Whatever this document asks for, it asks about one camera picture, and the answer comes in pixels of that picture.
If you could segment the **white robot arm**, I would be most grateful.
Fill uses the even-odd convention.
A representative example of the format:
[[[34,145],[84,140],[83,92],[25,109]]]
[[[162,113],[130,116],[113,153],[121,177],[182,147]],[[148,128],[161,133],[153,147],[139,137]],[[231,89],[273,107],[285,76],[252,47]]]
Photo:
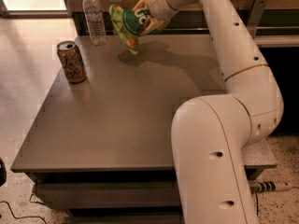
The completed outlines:
[[[193,98],[177,110],[172,151],[185,224],[258,224],[242,147],[278,126],[278,84],[230,0],[145,0],[157,20],[200,1],[226,92]]]

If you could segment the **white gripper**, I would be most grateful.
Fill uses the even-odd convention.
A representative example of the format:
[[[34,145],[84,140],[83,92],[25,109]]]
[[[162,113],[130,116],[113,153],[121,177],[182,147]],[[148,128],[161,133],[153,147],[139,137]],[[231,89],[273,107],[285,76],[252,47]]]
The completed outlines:
[[[173,9],[166,0],[139,0],[133,7],[133,11],[139,9],[149,9],[151,15],[146,18],[138,32],[139,36],[147,35],[156,30],[162,31],[165,27],[164,20],[171,20],[178,14],[178,11]]]

